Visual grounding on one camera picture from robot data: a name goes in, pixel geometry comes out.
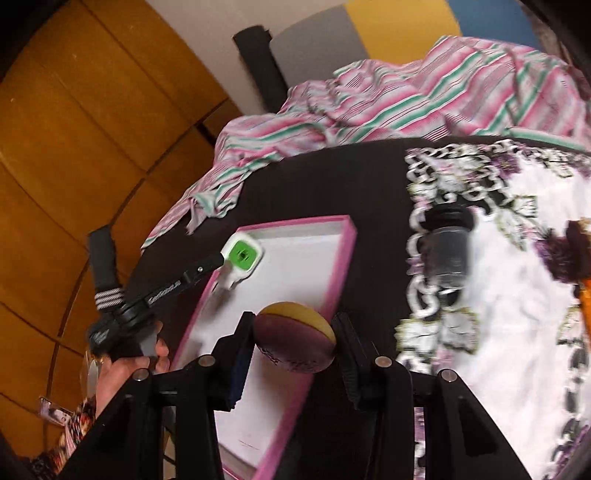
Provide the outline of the person's left hand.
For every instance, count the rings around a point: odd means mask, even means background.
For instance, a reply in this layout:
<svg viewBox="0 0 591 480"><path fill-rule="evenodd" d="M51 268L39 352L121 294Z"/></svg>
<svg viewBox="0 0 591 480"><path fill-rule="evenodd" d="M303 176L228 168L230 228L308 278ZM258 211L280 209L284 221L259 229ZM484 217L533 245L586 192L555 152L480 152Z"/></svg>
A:
<svg viewBox="0 0 591 480"><path fill-rule="evenodd" d="M168 358L169 349L166 343L157 337L155 355L157 357L153 367L150 367L148 357L121 358L112 362L108 357L103 359L102 367L95 391L95 418L103 412L108 403L124 383L139 369L152 369L156 373L166 373L170 368Z"/></svg>

